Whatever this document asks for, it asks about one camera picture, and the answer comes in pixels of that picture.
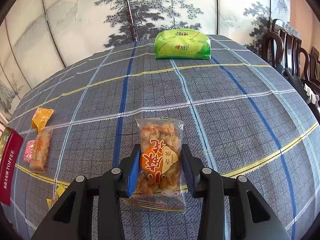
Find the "yellow wrapper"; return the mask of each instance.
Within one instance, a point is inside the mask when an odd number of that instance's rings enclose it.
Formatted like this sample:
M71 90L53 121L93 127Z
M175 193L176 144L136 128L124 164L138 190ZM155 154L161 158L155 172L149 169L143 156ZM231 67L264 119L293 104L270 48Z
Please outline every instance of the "yellow wrapper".
M65 190L65 187L62 184L60 184L55 193L53 194L52 199L47 198L47 204L49 209L56 203L56 201L65 192Z
M45 109L45 108L40 108L36 110L35 114L32 117L32 123L31 126L33 129L38 129L38 133L45 127L47 124L49 118L53 114L54 110L53 109Z

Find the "orange label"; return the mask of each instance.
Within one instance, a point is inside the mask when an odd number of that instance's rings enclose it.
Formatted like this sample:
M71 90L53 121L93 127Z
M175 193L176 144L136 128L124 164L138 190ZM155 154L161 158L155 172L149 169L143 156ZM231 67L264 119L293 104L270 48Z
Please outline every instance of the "orange label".
M150 143L151 146L140 157L140 165L155 177L156 183L159 183L160 175L178 160L178 156L163 140L151 139Z
M36 142L36 147L33 146L33 147L34 147L34 153L35 153L36 155L38 155L38 153L39 153L39 151L40 151L40 149L41 149L41 145L42 145L42 144L43 144L42 140L39 139L39 140Z

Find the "blue stripe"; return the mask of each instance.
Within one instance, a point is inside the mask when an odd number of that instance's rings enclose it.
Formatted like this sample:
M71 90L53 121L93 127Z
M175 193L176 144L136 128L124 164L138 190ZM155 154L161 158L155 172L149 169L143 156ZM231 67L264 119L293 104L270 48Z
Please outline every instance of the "blue stripe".
M132 57L134 56L134 53L136 51L136 46L137 46L137 43L135 42L134 48L131 53L131 59L129 61L129 65L128 65L128 69L127 69L127 75L129 75L131 72L131 66L132 66L132 61L133 61ZM128 81L129 81L129 77L125 77L123 80L122 96L121 96L119 113L124 112L125 102L127 99ZM113 147L112 167L117 167L119 165L120 146L121 146L121 137L122 137L122 124L123 124L123 117L119 117L118 122L117 122L115 145Z
M30 179L30 174L28 174L28 181L27 181L27 187L26 187L26 194L24 195L24 217L25 217L25 221L26 221L26 219L27 219L27 192L28 192L29 179ZM29 229L28 229L27 222L26 222L26 228L27 228L28 238L29 238L29 240L30 240L30 235L29 235Z
M219 67L224 70L225 72L227 72L228 76L232 79L232 81L237 85L237 87L242 91L242 93L244 93L245 95L247 95L247 91L245 91L245 89L239 84L239 82L236 80L236 78L231 74L230 71L228 71L226 68L224 68L223 66L220 65L220 63L211 56L211 59L219 65ZM256 103L252 100L252 98L248 97L249 102L251 103L251 105L253 106L253 108L256 110L257 114L259 115L260 119L262 120L263 124L265 125L265 127L267 128L270 136L272 137L273 141L276 143L278 150L281 151L281 144L278 140L278 138L276 137L276 135L274 134L274 132L272 131L272 128L270 127L270 125L268 124L267 120L265 119L265 117L263 116L262 112L260 111L260 109L258 108L258 106L256 105ZM291 206L292 206L292 213L293 213L293 219L296 217L297 215L297 206L296 206L296 202L294 199L294 192L293 192L293 185L292 185L292 181L291 181L291 177L290 177L290 173L288 170L288 166L287 163L285 162L284 156L280 155L280 159L281 159L281 163L282 163L282 167L284 168L284 173L288 182L288 186L289 186L289 192L290 192L290 198L291 198ZM294 240L294 236L295 236L295 230L296 230L296 225L295 223L293 223L292 225L292 235L291 235L291 239Z

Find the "plaid tablecloth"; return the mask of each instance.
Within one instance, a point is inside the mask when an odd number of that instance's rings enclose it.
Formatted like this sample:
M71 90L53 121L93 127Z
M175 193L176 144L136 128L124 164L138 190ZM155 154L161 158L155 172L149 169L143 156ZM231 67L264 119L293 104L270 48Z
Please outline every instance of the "plaid tablecloth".
M210 60L155 60L154 40L94 54L57 72L28 93L10 127L24 138L10 207L24 239L48 212L46 198L77 175L100 176L139 142L135 118L183 120L183 143L220 174L246 174L300 239L319 212L320 127L292 86L238 43L210 35ZM23 162L37 107L52 108L54 125L45 176ZM186 212L155 212L122 203L126 239L196 239L201 199L186 193ZM226 239L230 238L228 198ZM97 239L97 199L92 218Z

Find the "snack bag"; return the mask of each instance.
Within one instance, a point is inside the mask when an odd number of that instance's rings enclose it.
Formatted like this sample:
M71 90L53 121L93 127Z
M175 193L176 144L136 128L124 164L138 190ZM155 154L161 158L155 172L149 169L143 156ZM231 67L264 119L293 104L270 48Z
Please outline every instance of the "snack bag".
M66 190L65 187L62 184L60 184L60 186L57 188L57 190L53 193L52 199L47 198L47 204L48 204L49 210L56 203L58 198L61 197L62 193L64 193L65 190Z
M53 112L54 112L53 109L45 109L45 108L38 107L38 109L36 110L35 114L32 117L31 127L33 129L37 128L38 133L40 133L40 131L47 124Z
M46 171L52 131L53 126L45 127L36 137L30 160L32 172L44 173Z
M27 142L26 150L23 155L23 161L26 163L30 163L31 157L32 157L32 151L33 151L33 145L36 140L31 140Z
M211 43L204 33L192 29L173 29L158 33L155 44L156 59L210 59Z
M185 211L181 191L183 122L169 118L136 119L141 155L136 190L129 203L165 211Z

